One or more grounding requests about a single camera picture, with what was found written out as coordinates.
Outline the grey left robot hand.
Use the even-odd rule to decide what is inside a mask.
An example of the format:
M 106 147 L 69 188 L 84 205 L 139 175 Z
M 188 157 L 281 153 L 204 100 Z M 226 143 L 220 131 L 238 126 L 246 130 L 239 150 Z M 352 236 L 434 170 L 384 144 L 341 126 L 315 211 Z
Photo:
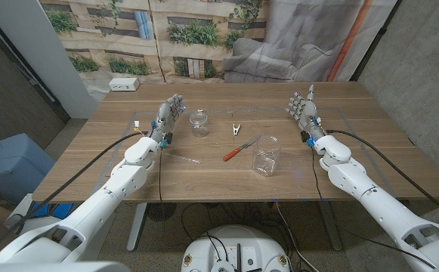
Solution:
M 180 94 L 165 100 L 159 107 L 154 126 L 147 136 L 158 143 L 161 142 L 173 130 L 175 122 L 184 111 L 183 97 Z

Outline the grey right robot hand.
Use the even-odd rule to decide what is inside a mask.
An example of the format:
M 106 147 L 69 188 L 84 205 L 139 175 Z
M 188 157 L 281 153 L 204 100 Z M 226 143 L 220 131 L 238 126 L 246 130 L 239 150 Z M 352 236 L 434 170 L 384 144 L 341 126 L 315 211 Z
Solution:
M 319 139 L 326 135 L 320 127 L 320 120 L 317 108 L 314 103 L 314 85 L 308 89 L 308 95 L 303 98 L 298 92 L 289 99 L 286 112 L 298 123 L 301 131 L 313 139 Z

